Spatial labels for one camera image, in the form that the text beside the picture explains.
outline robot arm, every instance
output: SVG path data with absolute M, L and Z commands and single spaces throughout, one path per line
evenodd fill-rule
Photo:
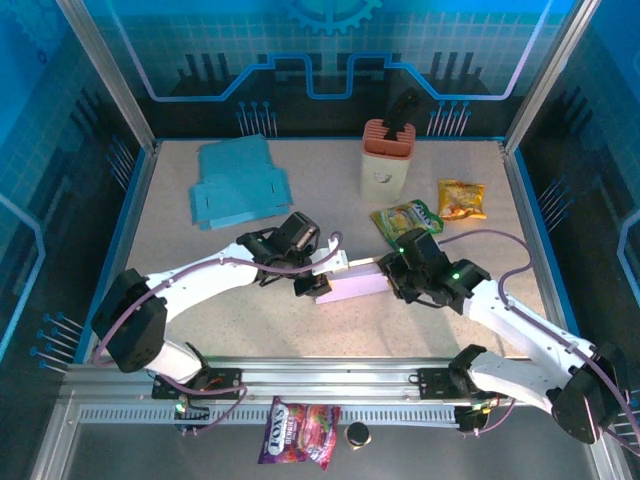
M 509 360 L 470 345 L 449 365 L 450 378 L 462 394 L 509 396 L 550 413 L 567 433 L 584 443 L 598 440 L 601 430 L 620 413 L 620 406 L 577 353 L 595 362 L 626 392 L 626 363 L 620 350 L 611 345 L 597 349 L 553 325 L 501 292 L 498 282 L 473 262 L 451 263 L 424 230 L 407 232 L 396 242 L 398 251 L 378 262 L 396 297 L 407 303 L 452 308 L 490 328 L 531 359 Z M 421 295 L 432 302 L 420 300 Z M 553 334 L 569 346 L 555 341 Z
M 318 296 L 330 291 L 324 272 L 346 268 L 347 259 L 340 251 L 331 260 L 331 267 L 323 264 L 321 258 L 326 257 L 328 250 L 317 248 L 319 235 L 318 226 L 297 212 L 279 228 L 242 235 L 224 250 L 192 264 L 147 277 L 141 277 L 135 269 L 122 272 L 98 308 L 92 320 L 93 330 L 104 339 L 135 301 L 163 284 L 170 284 L 135 309 L 115 331 L 107 349 L 123 372 L 148 369 L 189 388 L 204 388 L 210 381 L 206 361 L 192 345 L 167 338 L 165 325 L 193 305 L 254 282 L 266 286 L 281 278 L 291 278 L 297 296 Z M 329 245 L 338 248 L 337 242 L 330 241 Z M 235 261 L 225 263 L 228 258 Z M 312 264 L 317 266 L 300 272 Z M 269 272 L 273 270 L 271 267 L 298 271 L 274 275 Z

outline white tabletop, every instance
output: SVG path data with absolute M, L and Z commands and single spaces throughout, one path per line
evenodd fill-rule
M 198 149 L 204 141 L 167 141 L 142 211 L 129 267 L 162 272 L 209 256 L 240 234 L 280 225 L 286 216 L 201 231 L 191 224 L 189 188 L 199 181 Z M 345 235 L 350 260 L 390 251 L 369 214 L 393 205 L 364 202 L 358 194 L 358 140 L 272 140 L 274 163 L 286 169 L 295 205 L 322 228 Z M 419 198 L 438 207 L 438 179 L 484 183 L 487 220 L 446 223 L 439 238 L 477 228 L 522 237 L 522 229 L 497 142 L 418 142 L 402 201 Z M 444 248 L 451 261 L 469 258 L 497 279 L 527 261 L 514 242 L 490 235 L 469 237 Z M 533 272 L 507 289 L 543 313 Z M 206 355 L 453 357 L 470 343 L 518 355 L 495 334 L 449 309 L 432 310 L 396 300 L 391 292 L 315 305 L 296 298 L 291 281 L 265 288 L 229 290 L 184 312 L 169 324 L 173 338 L 194 343 Z

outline black handle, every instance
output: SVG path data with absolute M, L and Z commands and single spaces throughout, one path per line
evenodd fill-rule
M 423 105 L 424 99 L 415 88 L 405 90 L 382 122 L 382 126 L 389 129 L 384 136 L 385 140 L 397 140 L 397 133 L 404 131 L 404 126 L 417 115 Z

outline candy bag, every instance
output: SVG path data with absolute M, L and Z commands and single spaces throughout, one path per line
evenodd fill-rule
M 311 459 L 329 467 L 336 446 L 340 407 L 283 403 L 273 398 L 258 463 Z
M 482 211 L 484 185 L 458 180 L 438 180 L 438 215 L 443 220 L 487 218 Z
M 393 248 L 398 248 L 396 245 L 398 237 L 414 228 L 420 227 L 429 233 L 440 233 L 444 226 L 442 219 L 431 213 L 421 200 L 378 210 L 371 214 L 371 218 Z

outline bracket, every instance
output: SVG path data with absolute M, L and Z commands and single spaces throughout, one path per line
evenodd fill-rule
M 338 246 L 338 241 L 330 238 L 329 239 L 329 248 L 319 248 L 317 249 L 313 255 L 311 255 L 311 262 L 315 263 L 318 260 L 322 260 L 324 257 L 329 255 L 331 251 Z M 347 260 L 347 253 L 344 250 L 340 250 L 336 256 L 330 259 L 328 262 L 323 263 L 317 268 L 314 268 L 311 273 L 314 275 L 320 275 L 327 272 L 337 272 L 340 270 L 346 270 L 349 268 L 349 260 Z
M 210 390 L 220 390 L 223 388 L 232 388 L 242 383 L 242 370 L 239 368 L 216 368 L 210 371 L 210 378 L 212 383 Z M 178 400 L 183 393 L 173 388 L 167 382 L 165 382 L 161 376 L 156 375 L 153 382 L 153 389 L 151 390 L 151 398 L 155 400 Z M 240 396 L 240 392 L 223 393 L 221 395 L 211 395 L 210 399 L 213 400 L 237 400 Z M 206 396 L 198 397 L 197 399 L 206 399 Z
M 479 400 L 506 398 L 493 392 L 477 391 L 472 394 L 462 392 L 452 381 L 448 368 L 419 368 L 409 376 L 409 383 L 418 387 L 420 400 Z

